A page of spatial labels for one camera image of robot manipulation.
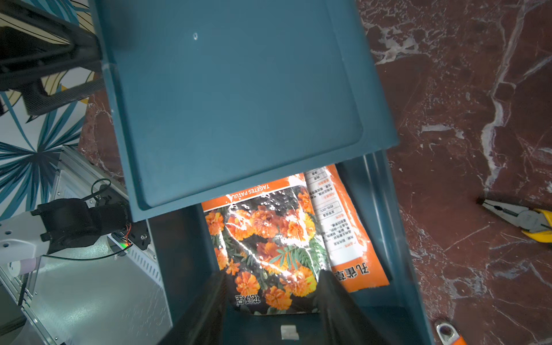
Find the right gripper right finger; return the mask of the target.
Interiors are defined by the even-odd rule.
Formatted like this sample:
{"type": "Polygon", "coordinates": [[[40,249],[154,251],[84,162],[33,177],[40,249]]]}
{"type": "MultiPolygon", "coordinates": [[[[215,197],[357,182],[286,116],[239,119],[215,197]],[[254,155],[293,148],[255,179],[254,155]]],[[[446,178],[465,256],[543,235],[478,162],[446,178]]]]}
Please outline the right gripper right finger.
{"type": "Polygon", "coordinates": [[[318,305],[325,344],[389,344],[328,270],[321,270],[318,305]]]}

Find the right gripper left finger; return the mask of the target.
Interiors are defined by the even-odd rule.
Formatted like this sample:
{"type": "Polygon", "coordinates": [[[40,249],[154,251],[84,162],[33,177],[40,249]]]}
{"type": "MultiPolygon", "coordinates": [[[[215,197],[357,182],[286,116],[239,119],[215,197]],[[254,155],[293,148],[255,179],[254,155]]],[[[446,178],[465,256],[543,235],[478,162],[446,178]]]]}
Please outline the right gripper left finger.
{"type": "Polygon", "coordinates": [[[226,278],[222,272],[214,273],[159,344],[221,344],[226,310],[226,278]]]}

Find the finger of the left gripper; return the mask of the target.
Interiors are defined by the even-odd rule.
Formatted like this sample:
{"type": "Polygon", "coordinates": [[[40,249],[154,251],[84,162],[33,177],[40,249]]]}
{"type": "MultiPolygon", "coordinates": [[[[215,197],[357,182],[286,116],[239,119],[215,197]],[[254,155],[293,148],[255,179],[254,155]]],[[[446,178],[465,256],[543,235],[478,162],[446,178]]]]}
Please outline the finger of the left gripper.
{"type": "Polygon", "coordinates": [[[73,68],[101,70],[95,34],[23,1],[2,1],[1,90],[18,89],[73,68]]]}
{"type": "Polygon", "coordinates": [[[73,88],[48,95],[40,80],[28,83],[19,88],[27,113],[30,116],[41,116],[69,103],[80,101],[102,90],[105,87],[103,78],[82,83],[73,88]]]}

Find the teal top drawer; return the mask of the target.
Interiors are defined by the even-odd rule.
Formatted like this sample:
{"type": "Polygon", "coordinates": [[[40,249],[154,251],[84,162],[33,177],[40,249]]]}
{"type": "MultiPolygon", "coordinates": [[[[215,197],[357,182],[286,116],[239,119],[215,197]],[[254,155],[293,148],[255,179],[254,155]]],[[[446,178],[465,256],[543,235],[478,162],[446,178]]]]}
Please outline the teal top drawer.
{"type": "MultiPolygon", "coordinates": [[[[379,151],[341,162],[337,170],[390,277],[388,287],[353,293],[353,299],[394,343],[433,344],[386,153],[379,151]]],[[[200,219],[198,205],[147,222],[171,320],[177,323],[191,312],[193,302],[216,269],[207,226],[200,219]]]]}

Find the orange seed bag back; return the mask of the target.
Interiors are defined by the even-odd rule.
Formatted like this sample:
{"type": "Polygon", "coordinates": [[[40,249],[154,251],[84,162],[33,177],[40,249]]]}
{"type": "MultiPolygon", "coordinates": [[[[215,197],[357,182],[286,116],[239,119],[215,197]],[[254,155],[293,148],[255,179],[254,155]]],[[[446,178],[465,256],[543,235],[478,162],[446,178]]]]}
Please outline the orange seed bag back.
{"type": "Polygon", "coordinates": [[[335,165],[305,173],[331,270],[352,293],[390,284],[335,165]]]}

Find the marigold seed bag front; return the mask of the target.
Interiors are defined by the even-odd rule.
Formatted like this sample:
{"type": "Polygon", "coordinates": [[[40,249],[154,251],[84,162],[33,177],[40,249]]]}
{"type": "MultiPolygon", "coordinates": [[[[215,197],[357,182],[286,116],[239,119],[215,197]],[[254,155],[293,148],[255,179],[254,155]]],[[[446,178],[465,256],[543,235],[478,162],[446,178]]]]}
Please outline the marigold seed bag front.
{"type": "Polygon", "coordinates": [[[202,204],[232,307],[255,316],[318,313],[330,262],[302,173],[202,204]]]}

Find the teal drawer cabinet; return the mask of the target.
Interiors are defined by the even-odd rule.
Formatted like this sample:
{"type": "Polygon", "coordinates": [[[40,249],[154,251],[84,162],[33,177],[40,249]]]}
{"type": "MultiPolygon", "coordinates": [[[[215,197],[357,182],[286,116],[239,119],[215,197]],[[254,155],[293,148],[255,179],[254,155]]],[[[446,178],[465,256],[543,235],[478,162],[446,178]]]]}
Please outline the teal drawer cabinet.
{"type": "Polygon", "coordinates": [[[354,1],[92,1],[132,215],[397,145],[354,1]]]}

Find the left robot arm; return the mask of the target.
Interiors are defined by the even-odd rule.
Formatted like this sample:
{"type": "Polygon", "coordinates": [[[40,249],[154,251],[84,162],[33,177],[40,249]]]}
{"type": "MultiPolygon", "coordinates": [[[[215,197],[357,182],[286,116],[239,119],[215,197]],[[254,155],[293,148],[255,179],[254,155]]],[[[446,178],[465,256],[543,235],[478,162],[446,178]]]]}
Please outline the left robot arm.
{"type": "MultiPolygon", "coordinates": [[[[1,90],[21,93],[27,113],[42,116],[80,101],[104,87],[102,78],[48,94],[42,79],[73,68],[101,69],[101,49],[95,34],[23,1],[2,1],[1,14],[28,24],[64,42],[49,43],[16,28],[1,29],[1,90]]],[[[132,226],[125,202],[88,207],[90,199],[109,186],[83,198],[63,198],[40,204],[1,222],[1,263],[34,260],[68,248],[84,248],[115,231],[132,226]]]]}

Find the orange adjustable wrench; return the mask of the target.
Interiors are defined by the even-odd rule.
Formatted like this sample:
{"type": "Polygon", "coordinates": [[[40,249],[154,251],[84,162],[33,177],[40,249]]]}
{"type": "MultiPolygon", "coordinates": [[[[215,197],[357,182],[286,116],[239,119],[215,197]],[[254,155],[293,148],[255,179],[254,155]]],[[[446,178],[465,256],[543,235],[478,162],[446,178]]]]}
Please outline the orange adjustable wrench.
{"type": "Polygon", "coordinates": [[[437,321],[435,329],[443,345],[467,345],[457,329],[448,321],[437,321]]]}

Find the yellow black pliers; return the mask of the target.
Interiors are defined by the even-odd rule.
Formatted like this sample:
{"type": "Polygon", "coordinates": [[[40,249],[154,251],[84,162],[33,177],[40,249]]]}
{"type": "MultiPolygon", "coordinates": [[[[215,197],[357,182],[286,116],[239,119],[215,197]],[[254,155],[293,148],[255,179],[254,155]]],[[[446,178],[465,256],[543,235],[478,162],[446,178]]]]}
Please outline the yellow black pliers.
{"type": "Polygon", "coordinates": [[[477,203],[519,228],[526,237],[544,244],[551,243],[551,211],[484,198],[479,198],[477,203]]]}

